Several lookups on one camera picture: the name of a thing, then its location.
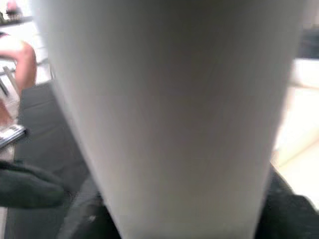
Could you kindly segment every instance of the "white cylindrical object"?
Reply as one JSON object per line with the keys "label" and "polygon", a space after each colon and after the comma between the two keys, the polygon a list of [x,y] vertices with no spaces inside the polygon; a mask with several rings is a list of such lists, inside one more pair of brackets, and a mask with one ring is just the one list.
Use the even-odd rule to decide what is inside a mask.
{"label": "white cylindrical object", "polygon": [[251,239],[304,2],[34,0],[123,239]]}

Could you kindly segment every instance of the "table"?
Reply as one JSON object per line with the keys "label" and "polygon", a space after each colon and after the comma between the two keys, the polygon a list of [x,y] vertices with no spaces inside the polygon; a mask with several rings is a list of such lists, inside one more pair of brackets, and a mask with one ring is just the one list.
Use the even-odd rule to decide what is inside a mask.
{"label": "table", "polygon": [[[30,135],[15,146],[14,159],[62,178],[74,197],[89,172],[50,83],[23,91],[18,123]],[[55,239],[68,208],[8,209],[4,238]]]}

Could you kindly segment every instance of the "dark table surface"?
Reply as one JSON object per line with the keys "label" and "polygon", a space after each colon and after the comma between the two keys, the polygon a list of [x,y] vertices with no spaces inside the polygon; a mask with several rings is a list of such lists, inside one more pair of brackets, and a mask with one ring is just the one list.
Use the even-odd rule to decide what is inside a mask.
{"label": "dark table surface", "polygon": [[[23,92],[18,123],[30,134],[15,146],[14,159],[62,178],[74,197],[89,172],[50,84]],[[52,209],[9,209],[4,238],[55,239],[69,203]]]}

